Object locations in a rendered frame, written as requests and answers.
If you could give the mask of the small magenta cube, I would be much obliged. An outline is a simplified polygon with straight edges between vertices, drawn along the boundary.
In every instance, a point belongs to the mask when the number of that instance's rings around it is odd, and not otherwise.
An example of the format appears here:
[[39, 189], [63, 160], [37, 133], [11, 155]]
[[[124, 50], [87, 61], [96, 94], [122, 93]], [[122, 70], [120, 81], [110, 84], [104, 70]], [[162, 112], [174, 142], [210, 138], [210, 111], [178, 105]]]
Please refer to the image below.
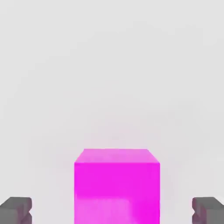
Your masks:
[[74, 224], [160, 224], [160, 163], [147, 149], [84, 149]]

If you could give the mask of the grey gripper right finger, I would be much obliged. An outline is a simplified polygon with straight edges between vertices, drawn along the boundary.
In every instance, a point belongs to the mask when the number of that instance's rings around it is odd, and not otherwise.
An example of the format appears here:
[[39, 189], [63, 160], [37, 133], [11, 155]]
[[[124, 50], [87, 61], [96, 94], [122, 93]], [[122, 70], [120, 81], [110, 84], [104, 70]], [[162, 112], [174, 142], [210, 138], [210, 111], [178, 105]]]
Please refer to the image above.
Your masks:
[[192, 208], [192, 224], [224, 224], [224, 205], [215, 197], [194, 197]]

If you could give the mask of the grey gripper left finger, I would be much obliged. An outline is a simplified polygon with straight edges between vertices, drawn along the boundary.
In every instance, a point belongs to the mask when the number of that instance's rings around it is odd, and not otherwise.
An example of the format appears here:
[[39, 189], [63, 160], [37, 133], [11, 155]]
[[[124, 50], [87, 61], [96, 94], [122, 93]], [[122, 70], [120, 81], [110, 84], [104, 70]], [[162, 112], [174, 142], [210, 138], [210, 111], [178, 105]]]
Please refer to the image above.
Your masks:
[[32, 224], [32, 199], [10, 197], [0, 205], [0, 224]]

